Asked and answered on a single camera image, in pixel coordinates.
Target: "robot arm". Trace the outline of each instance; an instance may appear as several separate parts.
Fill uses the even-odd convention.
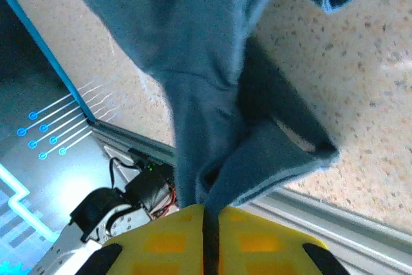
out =
[[[112,237],[164,216],[176,201],[173,168],[140,154],[134,169],[140,173],[125,187],[99,188],[70,214],[70,223],[29,275],[75,274],[86,260]],[[113,163],[110,170],[113,179]]]

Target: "fabric fold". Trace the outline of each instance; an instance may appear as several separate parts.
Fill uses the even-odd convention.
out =
[[[338,155],[262,48],[247,41],[269,0],[84,0],[173,111],[180,206],[218,214]],[[313,0],[331,12],[350,0]],[[315,146],[305,152],[278,119]]]

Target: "yellow plastic part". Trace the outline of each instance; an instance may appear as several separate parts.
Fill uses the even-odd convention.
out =
[[[245,211],[219,216],[219,275],[322,275],[302,245],[327,246],[312,236]]]
[[[110,239],[122,252],[108,275],[203,274],[203,206],[192,205]]]
[[[203,206],[192,205],[121,234],[108,275],[202,275]],[[219,216],[219,275],[322,275],[302,245],[327,246],[283,225],[226,207]]]

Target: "glowing blue circuit pattern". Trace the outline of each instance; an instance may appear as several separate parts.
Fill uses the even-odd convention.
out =
[[[55,242],[59,234],[51,231],[44,223],[31,213],[22,203],[21,200],[27,197],[29,190],[14,177],[2,164],[0,164],[0,178],[10,187],[15,194],[8,200],[8,206],[12,211],[21,217],[28,225],[33,227],[41,236],[49,242]]]
[[[22,270],[23,264],[11,267],[8,261],[0,264],[0,275],[27,275],[30,270]]]
[[[85,88],[87,85],[91,84],[91,82],[87,83],[85,86],[79,88],[78,90]],[[103,84],[100,84],[98,86],[95,86],[91,89],[89,89],[88,91],[86,91],[85,93],[83,93],[81,95],[81,97],[83,98],[85,95],[87,95],[88,93],[91,93],[92,91],[97,90],[98,88],[101,88],[103,86]],[[106,115],[109,115],[109,118],[106,121],[111,120],[113,117],[117,116],[117,112],[115,112],[116,109],[118,109],[118,106],[112,109],[107,109],[107,106],[102,106],[102,104],[104,103],[104,101],[106,99],[108,99],[110,96],[112,96],[114,93],[107,93],[105,90],[98,92],[96,95],[92,96],[92,98],[88,99],[87,101],[85,101],[86,104],[88,104],[89,102],[91,102],[92,100],[95,100],[96,98],[98,98],[99,96],[101,96],[102,94],[106,93],[105,96],[100,97],[101,100],[98,101],[97,103],[94,103],[93,105],[91,105],[89,108],[94,108],[94,107],[98,107],[100,106],[100,108],[96,111],[93,112],[94,115],[96,115],[97,113],[99,113],[100,111],[103,110],[103,112],[105,112],[103,115],[101,115],[99,118],[101,119],[102,117],[105,117]],[[62,102],[64,99],[67,99],[68,97],[70,97],[71,94],[68,94],[62,98],[60,98],[59,100],[56,100],[55,102],[49,104],[48,106],[44,107],[43,109],[40,109],[39,111],[31,111],[28,114],[28,118],[30,120],[37,120],[37,118],[39,117],[39,115],[43,112],[45,112],[47,109],[50,109],[51,107],[55,106],[56,104]],[[30,126],[28,126],[27,128],[19,128],[17,130],[17,135],[19,137],[23,137],[27,134],[29,129],[32,129],[33,127],[39,125],[40,123],[44,122],[45,120],[48,120],[50,117],[54,116],[56,113],[62,111],[63,109],[67,108],[68,106],[72,105],[73,103],[75,103],[75,100],[72,100],[68,103],[65,103],[63,106],[57,108],[55,111],[49,113],[47,116],[43,117],[40,120],[37,120],[36,122],[34,122],[33,124],[31,124]],[[56,124],[57,122],[59,122],[60,120],[66,118],[67,116],[69,116],[70,114],[72,114],[74,111],[77,111],[78,109],[80,109],[80,106],[75,106],[74,108],[72,108],[71,110],[65,112],[63,115],[58,116],[57,118],[51,120],[48,123],[43,123],[39,125],[39,131],[41,133],[46,133],[45,135],[43,135],[42,137],[38,138],[37,140],[31,140],[29,141],[29,143],[27,144],[28,148],[30,149],[35,149],[39,146],[40,141],[44,140],[45,138],[48,138],[48,141],[51,145],[53,145],[53,147],[51,149],[49,149],[48,151],[42,151],[39,153],[38,158],[39,160],[46,160],[48,158],[48,155],[57,150],[58,149],[58,153],[62,156],[65,155],[68,150],[70,148],[72,148],[74,145],[76,145],[77,143],[79,143],[80,141],[84,140],[86,137],[88,137],[89,135],[91,135],[91,131],[85,133],[83,136],[81,136],[80,138],[78,138],[76,141],[72,142],[70,145],[68,146],[63,146],[63,144],[65,144],[66,142],[68,142],[69,140],[73,139],[75,136],[77,136],[79,133],[83,132],[84,130],[88,129],[88,126],[84,126],[82,128],[80,128],[79,130],[77,130],[76,132],[74,132],[72,135],[70,135],[69,137],[65,138],[62,142],[60,142],[60,139],[64,136],[67,135],[70,131],[73,131],[75,128],[79,127],[81,124],[87,122],[87,118],[82,119],[80,121],[78,121],[77,123],[75,123],[74,125],[72,125],[71,127],[67,128],[66,130],[64,130],[63,132],[57,134],[58,130],[64,128],[65,126],[67,126],[69,123],[73,122],[75,119],[83,116],[83,113],[79,113],[75,116],[73,116],[72,118],[70,118],[69,120],[67,120],[66,122],[62,123],[60,126],[57,126],[56,128],[49,130],[50,127],[54,124]]]

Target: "tiled floor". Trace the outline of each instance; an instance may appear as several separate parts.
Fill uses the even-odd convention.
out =
[[[113,93],[112,123],[173,143],[161,91],[81,0],[19,2],[76,86]],[[273,0],[256,36],[342,148],[334,168],[290,187],[412,231],[412,0],[333,15]]]
[[[412,231],[412,0],[273,0],[256,36],[342,149],[290,188]]]

